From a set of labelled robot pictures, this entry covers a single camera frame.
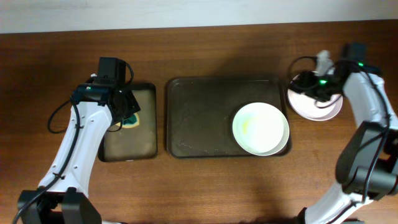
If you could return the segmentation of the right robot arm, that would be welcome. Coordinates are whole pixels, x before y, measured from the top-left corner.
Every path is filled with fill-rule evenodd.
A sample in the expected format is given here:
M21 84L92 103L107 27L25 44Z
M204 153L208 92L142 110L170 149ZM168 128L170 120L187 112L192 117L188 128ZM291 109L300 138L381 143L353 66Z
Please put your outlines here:
M311 207L303 208L294 223L349 223L361 207L397 195L397 115L384 89L379 67L365 61L366 46L346 44L337 61L322 50L309 59L315 70L299 72L288 89L322 102L345 97L357 130L336 163L336 182Z

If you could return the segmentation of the green and yellow sponge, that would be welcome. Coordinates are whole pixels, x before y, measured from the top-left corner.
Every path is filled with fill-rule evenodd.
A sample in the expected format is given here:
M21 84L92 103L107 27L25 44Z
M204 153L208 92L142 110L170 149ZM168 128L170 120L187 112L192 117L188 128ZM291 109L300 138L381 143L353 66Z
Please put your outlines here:
M140 125L139 115L134 113L131 117L124 119L121 122L122 128L131 129Z

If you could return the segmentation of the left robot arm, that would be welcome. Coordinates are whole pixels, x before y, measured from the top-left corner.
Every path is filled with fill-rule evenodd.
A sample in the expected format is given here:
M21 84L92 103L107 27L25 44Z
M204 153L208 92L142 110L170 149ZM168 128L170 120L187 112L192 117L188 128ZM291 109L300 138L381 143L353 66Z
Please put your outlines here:
M140 111L131 66L101 57L98 71L78 85L67 104L70 120L57 155L36 190L23 190L13 223L103 223L88 199L91 171L104 135Z

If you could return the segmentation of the pale pink plate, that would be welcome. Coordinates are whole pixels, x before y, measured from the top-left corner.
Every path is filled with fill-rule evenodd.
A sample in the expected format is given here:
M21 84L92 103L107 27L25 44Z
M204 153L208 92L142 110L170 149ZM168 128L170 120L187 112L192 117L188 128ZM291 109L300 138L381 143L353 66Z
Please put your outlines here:
M325 103L316 102L316 100L296 93L290 89L287 90L287 98L292 109L305 119L312 121L326 121L334 118L343 106L343 97L333 95L330 101Z

